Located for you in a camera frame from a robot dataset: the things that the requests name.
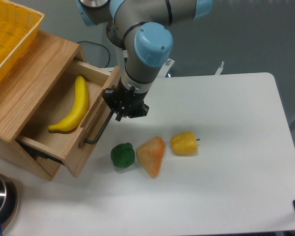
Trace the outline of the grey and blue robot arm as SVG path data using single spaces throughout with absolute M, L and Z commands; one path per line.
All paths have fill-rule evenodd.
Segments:
M 128 52 L 117 87 L 103 94 L 116 120 L 121 120 L 147 115 L 144 98 L 173 48 L 168 27 L 208 14 L 213 1 L 79 0 L 77 5 L 86 25 L 112 21 Z

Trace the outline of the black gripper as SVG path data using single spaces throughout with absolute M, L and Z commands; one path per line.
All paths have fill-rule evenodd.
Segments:
M 144 103 L 147 95 L 135 92 L 136 87 L 126 88 L 119 81 L 116 89 L 106 88 L 103 98 L 108 107 L 116 114 L 115 120 L 121 121 L 123 117 L 139 118 L 148 114 L 149 106 Z

